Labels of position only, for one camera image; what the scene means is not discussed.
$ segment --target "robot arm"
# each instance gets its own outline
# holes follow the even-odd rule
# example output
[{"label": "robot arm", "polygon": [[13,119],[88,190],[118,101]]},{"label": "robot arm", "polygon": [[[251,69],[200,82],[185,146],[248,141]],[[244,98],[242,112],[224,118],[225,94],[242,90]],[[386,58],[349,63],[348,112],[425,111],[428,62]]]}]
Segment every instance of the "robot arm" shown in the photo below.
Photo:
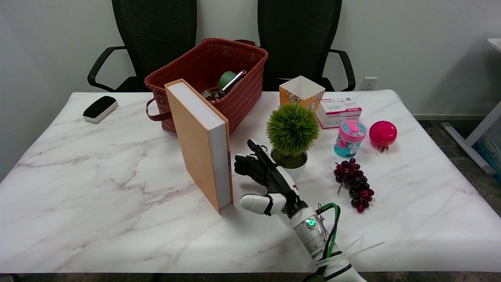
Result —
[{"label": "robot arm", "polygon": [[[327,282],[366,282],[351,266],[343,252],[335,244],[340,208],[335,204],[314,210],[299,198],[299,191],[291,176],[278,166],[268,154],[268,149],[254,140],[247,141],[254,152],[251,155],[235,156],[235,172],[248,175],[268,190],[266,195],[243,195],[240,205],[253,213],[271,216],[282,211],[290,219],[290,225],[316,262],[317,274]],[[328,234],[320,214],[335,207],[336,221]]]},{"label": "robot arm", "polygon": [[307,207],[299,198],[299,191],[291,176],[278,166],[268,154],[267,148],[249,139],[247,145],[254,152],[249,156],[235,156],[235,172],[248,175],[257,183],[265,186],[268,194],[243,195],[240,205],[257,214],[271,216],[279,211],[287,213],[289,218],[297,211]]}]

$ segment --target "chair backrest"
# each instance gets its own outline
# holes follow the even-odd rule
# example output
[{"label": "chair backrest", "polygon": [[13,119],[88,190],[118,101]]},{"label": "chair backrest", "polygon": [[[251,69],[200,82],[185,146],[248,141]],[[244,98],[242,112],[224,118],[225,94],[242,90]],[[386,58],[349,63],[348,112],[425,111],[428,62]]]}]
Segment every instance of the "chair backrest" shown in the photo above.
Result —
[{"label": "chair backrest", "polygon": [[118,31],[139,77],[195,46],[196,0],[112,0]]},{"label": "chair backrest", "polygon": [[340,13],[341,0],[259,0],[259,40],[269,55],[265,75],[322,77]]}]

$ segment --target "white wall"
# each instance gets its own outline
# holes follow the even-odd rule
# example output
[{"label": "white wall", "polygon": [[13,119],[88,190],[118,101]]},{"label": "white wall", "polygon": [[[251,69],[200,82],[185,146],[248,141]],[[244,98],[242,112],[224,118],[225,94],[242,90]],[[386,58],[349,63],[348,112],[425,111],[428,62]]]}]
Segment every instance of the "white wall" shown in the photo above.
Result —
[{"label": "white wall", "polygon": [[[257,0],[199,0],[197,40],[259,42]],[[377,76],[417,115],[482,115],[501,99],[499,0],[345,0],[333,48],[352,60],[357,84]],[[99,91],[87,73],[101,52],[123,45],[110,0],[0,1],[0,179],[45,130],[74,91]],[[134,75],[115,52],[97,80],[112,87]],[[335,54],[325,68],[345,86]]]}]

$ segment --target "grapes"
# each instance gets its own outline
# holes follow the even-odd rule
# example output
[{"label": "grapes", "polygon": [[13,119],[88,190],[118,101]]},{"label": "grapes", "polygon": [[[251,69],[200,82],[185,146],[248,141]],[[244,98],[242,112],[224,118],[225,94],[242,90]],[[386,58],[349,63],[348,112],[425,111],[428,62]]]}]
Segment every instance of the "grapes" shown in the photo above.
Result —
[{"label": "grapes", "polygon": [[369,202],[372,201],[374,190],[370,189],[367,177],[360,170],[360,164],[357,164],[354,158],[349,161],[342,161],[340,164],[336,163],[334,175],[336,176],[336,182],[340,184],[338,194],[341,187],[349,189],[349,195],[352,199],[351,206],[357,209],[358,213],[363,213],[369,208]]},{"label": "grapes", "polygon": [[360,199],[353,199],[351,200],[351,206],[356,208],[358,207],[358,205],[360,205]]},{"label": "grapes", "polygon": [[350,191],[350,198],[352,199],[358,199],[360,198],[360,193],[358,193],[357,191]]}]

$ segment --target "pink lid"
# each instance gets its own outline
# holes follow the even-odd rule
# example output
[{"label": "pink lid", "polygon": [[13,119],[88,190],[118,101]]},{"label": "pink lid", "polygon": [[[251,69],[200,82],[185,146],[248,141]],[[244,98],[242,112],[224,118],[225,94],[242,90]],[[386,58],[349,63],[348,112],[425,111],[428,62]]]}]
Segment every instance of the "pink lid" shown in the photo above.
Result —
[{"label": "pink lid", "polygon": [[367,128],[356,120],[345,120],[339,127],[339,136],[350,143],[362,142],[366,133]]}]

